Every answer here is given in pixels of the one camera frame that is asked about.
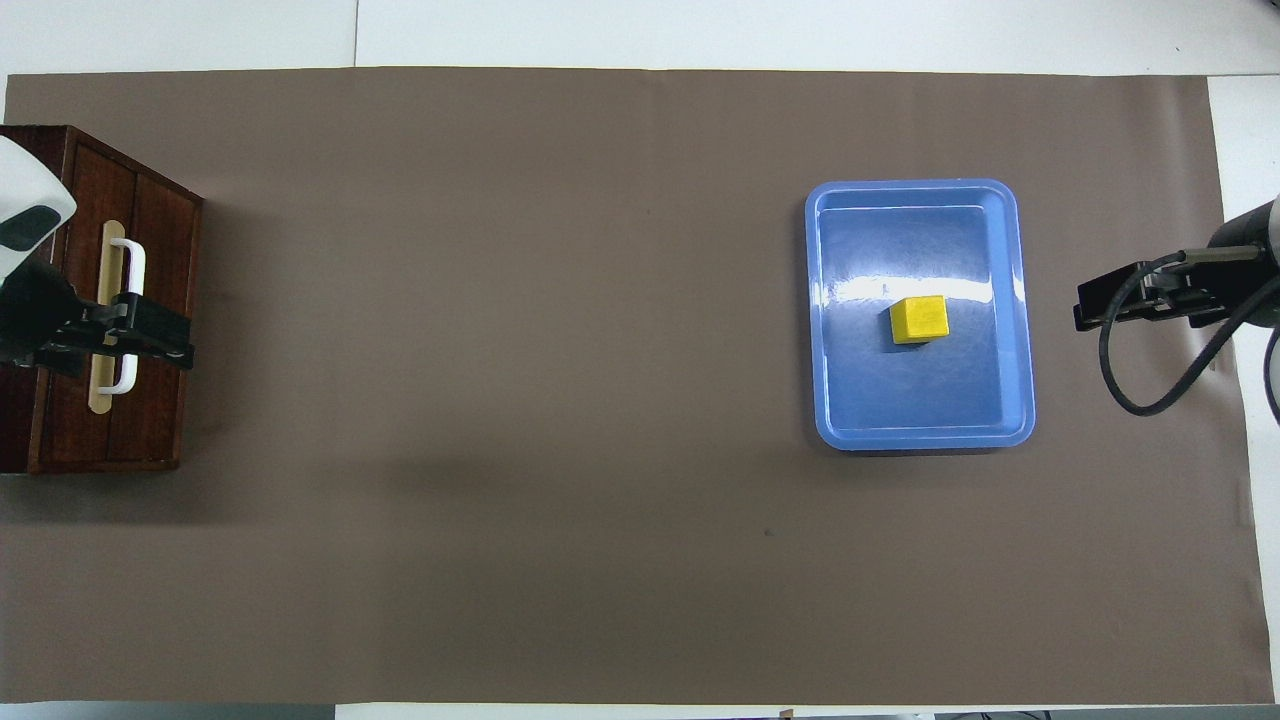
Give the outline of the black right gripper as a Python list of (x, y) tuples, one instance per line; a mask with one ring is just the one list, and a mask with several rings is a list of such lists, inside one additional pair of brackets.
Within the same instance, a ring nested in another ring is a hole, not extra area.
[(1194, 263), (1184, 258), (1130, 263), (1078, 286), (1075, 331), (1098, 329), (1108, 318), (1120, 288), (1140, 269), (1144, 272), (1137, 292), (1126, 295), (1115, 307), (1114, 322), (1142, 319), (1165, 322), (1187, 319), (1192, 328), (1203, 328), (1228, 318), (1224, 301), (1211, 288), (1192, 278)]

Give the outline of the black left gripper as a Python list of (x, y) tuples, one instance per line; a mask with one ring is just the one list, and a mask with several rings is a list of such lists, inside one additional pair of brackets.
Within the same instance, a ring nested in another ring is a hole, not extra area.
[(52, 264), (22, 263), (3, 282), (1, 363), (52, 373), (83, 373), (88, 356), (133, 355), (157, 359), (183, 372), (195, 366), (193, 345), (165, 352), (142, 342), (189, 341), (191, 320), (141, 293), (118, 293), (110, 302), (87, 311), (88, 322), (124, 340), (109, 345), (105, 340), (55, 337), (64, 325), (81, 322), (87, 306)]

